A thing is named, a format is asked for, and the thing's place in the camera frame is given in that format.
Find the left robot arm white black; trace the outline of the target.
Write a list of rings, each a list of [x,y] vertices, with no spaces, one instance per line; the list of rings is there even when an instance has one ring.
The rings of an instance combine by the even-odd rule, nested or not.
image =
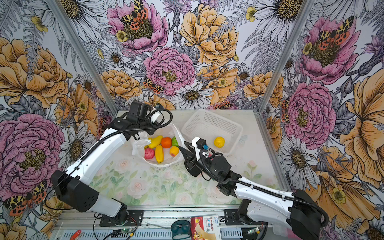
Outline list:
[[[139,140],[139,133],[153,135],[156,130],[170,124],[163,113],[166,109],[134,101],[130,110],[115,118],[107,126],[100,139],[64,171],[57,170],[51,176],[56,197],[73,209],[107,216],[118,225],[128,220],[127,206],[113,198],[100,194],[91,187],[96,173],[109,157],[129,139]]]

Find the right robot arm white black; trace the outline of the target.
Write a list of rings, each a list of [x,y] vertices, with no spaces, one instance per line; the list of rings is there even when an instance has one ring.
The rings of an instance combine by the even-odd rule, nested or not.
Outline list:
[[[254,183],[232,171],[222,153],[208,147],[199,137],[179,147],[190,175],[202,173],[217,182],[217,189],[241,200],[238,216],[244,224],[265,222],[291,229],[302,240],[318,240],[321,228],[329,223],[329,216],[302,190],[292,193],[275,190]]]

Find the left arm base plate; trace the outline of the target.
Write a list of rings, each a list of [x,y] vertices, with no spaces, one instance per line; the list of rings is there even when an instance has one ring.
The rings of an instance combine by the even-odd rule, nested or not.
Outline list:
[[[142,225],[144,210],[126,210],[116,217],[103,215],[100,221],[101,227],[139,227]]]

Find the yellow toy lemon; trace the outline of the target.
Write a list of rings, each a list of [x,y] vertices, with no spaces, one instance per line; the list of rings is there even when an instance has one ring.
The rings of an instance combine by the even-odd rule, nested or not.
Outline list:
[[[216,148],[222,148],[225,146],[226,140],[223,137],[216,137],[214,140],[214,145]]]

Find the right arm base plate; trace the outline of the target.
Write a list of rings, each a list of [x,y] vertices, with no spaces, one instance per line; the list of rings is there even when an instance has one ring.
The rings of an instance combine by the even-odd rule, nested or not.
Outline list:
[[[251,220],[246,215],[239,215],[238,209],[224,209],[224,218],[221,220],[227,226],[237,226],[237,225],[256,225],[257,223]]]

